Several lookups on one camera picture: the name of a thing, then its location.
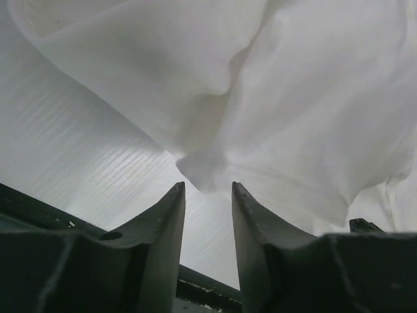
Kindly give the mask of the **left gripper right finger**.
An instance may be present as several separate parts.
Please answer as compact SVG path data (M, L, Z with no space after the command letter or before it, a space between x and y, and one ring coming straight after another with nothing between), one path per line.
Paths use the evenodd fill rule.
M232 185L244 312L415 312L416 234L316 237Z

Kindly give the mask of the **white t shirt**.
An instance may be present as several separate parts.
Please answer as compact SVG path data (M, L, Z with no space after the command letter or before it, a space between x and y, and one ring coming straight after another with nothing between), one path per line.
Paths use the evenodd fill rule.
M22 35L137 125L198 190L250 189L342 226L416 155L415 1L9 1Z

